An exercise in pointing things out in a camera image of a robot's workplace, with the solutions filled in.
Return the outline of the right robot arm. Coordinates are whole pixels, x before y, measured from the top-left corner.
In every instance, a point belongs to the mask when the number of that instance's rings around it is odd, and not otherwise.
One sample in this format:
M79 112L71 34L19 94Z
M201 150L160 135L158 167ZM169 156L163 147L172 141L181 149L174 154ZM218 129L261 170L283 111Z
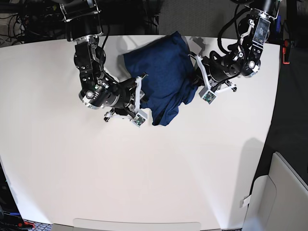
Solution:
M143 123L147 114L141 109L141 86L147 74L118 82L105 71L104 45L99 45L103 27L97 1L59 0L58 4L66 23L67 40L76 43L74 64L79 70L82 103L94 110L110 107L105 121L118 117Z

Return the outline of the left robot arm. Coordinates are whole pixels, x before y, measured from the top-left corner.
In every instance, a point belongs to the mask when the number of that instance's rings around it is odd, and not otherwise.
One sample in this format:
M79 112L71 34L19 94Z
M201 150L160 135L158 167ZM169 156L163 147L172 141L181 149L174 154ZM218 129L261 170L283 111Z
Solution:
M224 25L217 36L220 56L211 51L202 57L201 66L207 72L208 85L216 91L223 84L230 84L236 77L251 77L261 67L263 46L270 35L270 25L279 14L279 0L236 0L233 18ZM222 36L231 26L235 27L236 42L227 48Z

